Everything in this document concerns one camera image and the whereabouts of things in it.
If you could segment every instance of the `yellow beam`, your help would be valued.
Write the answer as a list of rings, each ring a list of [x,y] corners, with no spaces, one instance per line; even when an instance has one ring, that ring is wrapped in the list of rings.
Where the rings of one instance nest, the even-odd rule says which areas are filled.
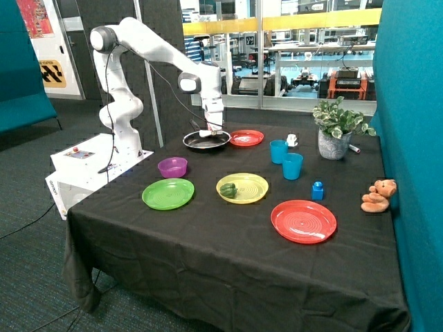
[[[263,30],[332,28],[341,26],[372,26],[380,22],[381,9],[339,10],[292,16],[265,17]],[[216,35],[223,33],[245,33],[257,31],[257,19],[233,19],[226,21],[185,23],[183,34]]]
[[[380,15],[381,9],[366,9],[265,17],[263,18],[263,30],[372,26],[379,24]]]

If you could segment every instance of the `frying pan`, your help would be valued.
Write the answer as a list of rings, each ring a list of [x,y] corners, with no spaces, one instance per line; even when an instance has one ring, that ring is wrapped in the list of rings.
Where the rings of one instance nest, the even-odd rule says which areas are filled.
[[[199,125],[194,120],[190,120],[190,124],[196,131],[189,133],[183,138],[183,143],[187,147],[191,147],[193,149],[211,149],[213,147],[221,147],[230,140],[229,133],[226,133],[225,131],[218,135],[201,137]]]

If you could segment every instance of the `door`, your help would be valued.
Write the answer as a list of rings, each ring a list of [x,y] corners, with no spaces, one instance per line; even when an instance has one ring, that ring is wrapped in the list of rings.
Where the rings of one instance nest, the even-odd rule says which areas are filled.
[[[52,0],[17,0],[48,97],[84,99],[66,33]]]

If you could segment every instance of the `teal partition wall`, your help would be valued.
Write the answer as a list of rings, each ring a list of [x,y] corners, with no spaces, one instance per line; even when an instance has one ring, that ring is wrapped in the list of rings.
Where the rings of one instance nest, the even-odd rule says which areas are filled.
[[[0,133],[57,116],[16,0],[0,11]]]
[[[412,331],[443,331],[443,3],[384,1],[374,56],[377,111]]]

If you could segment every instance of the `purple bowl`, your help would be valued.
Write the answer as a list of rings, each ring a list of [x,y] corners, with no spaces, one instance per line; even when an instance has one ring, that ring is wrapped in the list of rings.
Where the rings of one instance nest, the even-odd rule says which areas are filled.
[[[181,178],[186,174],[188,161],[181,157],[171,157],[159,162],[158,167],[164,178]]]

